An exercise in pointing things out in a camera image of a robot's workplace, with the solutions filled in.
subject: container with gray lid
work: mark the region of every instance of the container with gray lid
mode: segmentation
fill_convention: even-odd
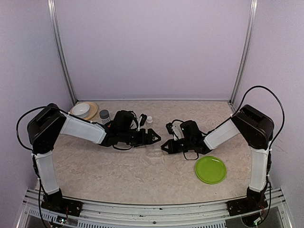
[[[111,121],[109,111],[106,109],[101,110],[99,112],[99,116],[100,116],[100,119],[101,119],[101,122],[103,123],[103,125],[105,125],[106,123]]]

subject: beige table surface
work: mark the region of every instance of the beige table surface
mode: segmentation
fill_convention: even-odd
[[[153,129],[161,144],[172,138],[165,125],[173,119],[194,120],[203,132],[231,114],[226,102],[200,101],[108,101],[96,102],[113,119],[118,110],[133,110],[154,119]],[[93,121],[100,122],[99,114]],[[240,197],[246,194],[251,172],[251,153],[241,135],[208,155],[220,158],[227,176],[209,185],[195,174],[196,161],[182,155],[150,158],[145,147],[117,151],[61,135],[53,151],[57,180],[63,195],[79,199],[128,204],[183,204]]]

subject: wooden plate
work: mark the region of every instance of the wooden plate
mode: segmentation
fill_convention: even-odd
[[[85,117],[85,118],[83,118],[83,119],[84,119],[84,120],[90,120],[90,119],[92,119],[92,118],[96,115],[96,113],[97,113],[97,111],[98,111],[98,106],[97,106],[97,104],[94,103],[94,102],[91,102],[91,101],[86,101],[86,102],[82,102],[82,103],[87,103],[87,104],[90,105],[90,112],[89,112],[89,115],[87,115],[87,117]]]

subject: gray lid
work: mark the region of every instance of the gray lid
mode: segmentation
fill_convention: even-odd
[[[101,110],[99,115],[100,115],[100,118],[102,118],[102,119],[106,119],[106,118],[110,117],[109,111],[106,109]]]

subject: metal frame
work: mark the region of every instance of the metal frame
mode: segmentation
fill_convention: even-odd
[[[234,105],[237,94],[238,94],[238,90],[239,90],[239,87],[240,87],[240,84],[241,84],[241,81],[243,78],[243,73],[244,73],[247,57],[249,54],[250,42],[251,42],[253,27],[254,27],[256,13],[257,13],[256,10],[257,10],[257,0],[251,0],[250,14],[249,14],[244,49],[243,49],[243,53],[242,53],[241,62],[240,62],[239,68],[238,68],[237,80],[234,85],[232,95],[230,98],[230,103],[232,104],[232,106]]]
[[[75,105],[77,103],[77,98],[75,95],[75,91],[74,91],[74,88],[72,85],[72,81],[71,81],[69,72],[67,70],[67,62],[66,62],[66,59],[65,59],[65,56],[63,53],[60,32],[59,32],[59,25],[58,25],[57,15],[56,15],[55,0],[47,0],[47,2],[48,2],[48,10],[49,10],[49,14],[51,17],[51,23],[52,23],[52,27],[53,27],[55,42],[56,42],[56,46],[57,46],[57,50],[58,50],[58,55],[59,55],[64,79],[66,82],[66,86],[67,86],[68,93],[69,93],[70,99],[72,101],[72,104]]]
[[[290,222],[289,210],[281,189],[271,192],[271,208],[278,207],[284,228],[294,227]],[[266,192],[269,200],[269,189]],[[226,220],[240,217],[229,216],[226,202],[220,200],[206,203],[180,204],[180,205],[130,205],[117,203],[104,203],[82,200],[83,208],[80,217],[69,216],[71,228],[134,228],[134,227],[168,227],[168,228],[200,228],[200,227],[226,227]],[[23,200],[21,215],[18,217],[16,228],[24,228],[29,216],[40,218],[38,210],[38,191],[28,190]],[[53,221],[58,214],[42,209],[42,216],[46,221]]]

